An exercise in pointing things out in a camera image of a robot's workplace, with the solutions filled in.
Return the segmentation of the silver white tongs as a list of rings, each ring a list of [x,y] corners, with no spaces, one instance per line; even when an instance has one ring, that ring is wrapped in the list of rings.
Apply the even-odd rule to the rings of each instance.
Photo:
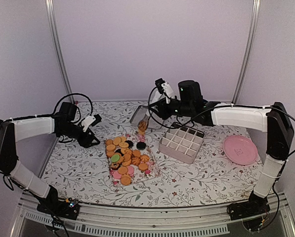
[[[148,123],[149,123],[149,120],[150,120],[150,118],[151,118],[151,115],[152,115],[152,112],[151,112],[151,109],[149,108],[149,106],[153,103],[152,102],[152,100],[153,100],[153,98],[154,98],[154,95],[155,95],[155,92],[157,91],[157,89],[156,88],[154,88],[153,90],[152,90],[152,92],[150,93],[150,95],[149,95],[149,98],[148,98],[148,112],[149,112],[149,117],[148,118],[144,118],[143,120],[145,120],[145,121],[147,121]]]

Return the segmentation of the orange leaf cookie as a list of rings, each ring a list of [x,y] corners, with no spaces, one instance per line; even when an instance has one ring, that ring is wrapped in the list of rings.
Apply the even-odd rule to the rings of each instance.
[[[138,133],[141,135],[144,135],[147,127],[148,127],[148,122],[145,120],[141,120],[138,124]]]

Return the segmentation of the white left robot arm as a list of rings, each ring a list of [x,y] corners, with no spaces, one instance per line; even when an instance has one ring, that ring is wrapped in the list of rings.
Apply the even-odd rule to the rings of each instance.
[[[38,141],[45,146],[46,137],[51,135],[76,140],[83,148],[98,145],[100,142],[91,127],[101,122],[101,116],[90,112],[85,118],[75,119],[77,110],[78,106],[63,102],[60,109],[51,114],[0,119],[0,174],[9,188],[17,185],[29,191],[43,201],[51,214],[59,214],[63,209],[58,191],[37,176],[33,162],[27,158],[22,161],[20,155],[41,154],[41,149],[26,152],[24,148],[26,145],[36,148]]]

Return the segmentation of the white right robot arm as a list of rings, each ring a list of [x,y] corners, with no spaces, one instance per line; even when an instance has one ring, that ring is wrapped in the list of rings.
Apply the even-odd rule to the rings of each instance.
[[[267,210],[267,197],[291,155],[295,134],[292,117],[287,113],[284,104],[274,102],[272,105],[254,106],[206,101],[203,99],[200,84],[194,80],[181,81],[178,88],[180,95],[176,96],[168,82],[156,80],[148,98],[148,113],[163,120],[171,116],[187,117],[191,122],[203,126],[243,127],[249,130],[258,149],[262,146],[256,135],[264,133],[263,170],[248,201],[241,208],[248,215]]]

